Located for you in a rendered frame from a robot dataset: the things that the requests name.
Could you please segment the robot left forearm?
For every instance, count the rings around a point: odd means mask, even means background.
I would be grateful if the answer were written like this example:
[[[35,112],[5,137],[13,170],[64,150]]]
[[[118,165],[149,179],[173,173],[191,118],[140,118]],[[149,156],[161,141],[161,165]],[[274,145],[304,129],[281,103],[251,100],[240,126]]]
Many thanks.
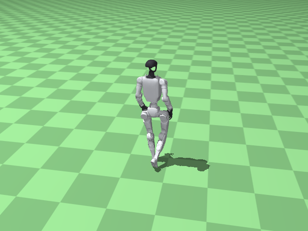
[[[139,104],[141,107],[144,106],[143,101],[142,101],[142,98],[137,98],[137,97],[136,97],[136,100],[138,101],[138,104]]]

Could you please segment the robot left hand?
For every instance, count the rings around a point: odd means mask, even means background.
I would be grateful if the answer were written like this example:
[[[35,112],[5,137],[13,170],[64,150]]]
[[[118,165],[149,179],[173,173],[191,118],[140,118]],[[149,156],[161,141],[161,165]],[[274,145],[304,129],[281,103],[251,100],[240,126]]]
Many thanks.
[[[143,103],[143,104],[144,104],[144,103]],[[140,105],[139,105],[139,106],[140,106]],[[140,107],[141,107],[141,106],[140,106]],[[148,107],[145,106],[145,104],[144,104],[144,106],[142,106],[141,108],[142,108],[142,111],[143,111],[143,110],[147,109]]]

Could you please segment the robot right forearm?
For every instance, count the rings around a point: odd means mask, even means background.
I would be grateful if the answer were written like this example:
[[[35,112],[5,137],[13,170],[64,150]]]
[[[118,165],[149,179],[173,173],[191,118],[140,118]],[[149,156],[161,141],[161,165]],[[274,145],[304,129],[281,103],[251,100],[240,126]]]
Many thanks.
[[[170,110],[173,109],[173,108],[172,108],[172,105],[171,105],[171,102],[170,102],[170,99],[169,99],[168,96],[167,96],[167,100],[168,100],[168,102],[165,102],[165,105],[167,107],[167,110],[170,112]]]

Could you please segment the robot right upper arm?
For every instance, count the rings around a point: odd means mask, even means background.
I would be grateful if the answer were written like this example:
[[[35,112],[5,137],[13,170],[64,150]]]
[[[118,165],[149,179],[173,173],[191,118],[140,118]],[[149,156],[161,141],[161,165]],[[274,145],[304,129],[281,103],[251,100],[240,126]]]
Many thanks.
[[[162,89],[162,101],[163,102],[168,102],[167,100],[167,80],[163,79],[163,78],[159,78],[159,84],[161,85],[161,89]]]

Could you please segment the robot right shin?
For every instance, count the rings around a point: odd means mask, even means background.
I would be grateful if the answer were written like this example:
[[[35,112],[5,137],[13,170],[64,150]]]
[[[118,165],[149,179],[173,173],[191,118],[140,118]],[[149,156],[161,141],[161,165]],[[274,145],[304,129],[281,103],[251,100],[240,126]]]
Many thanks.
[[[156,159],[156,161],[158,160],[158,157],[159,157],[161,151],[164,148],[164,145],[165,145],[165,142],[166,142],[166,138],[167,138],[167,135],[165,134],[163,136],[163,139],[162,140],[158,140],[158,142],[157,142],[156,152],[155,152],[155,156],[154,156],[154,159]]]

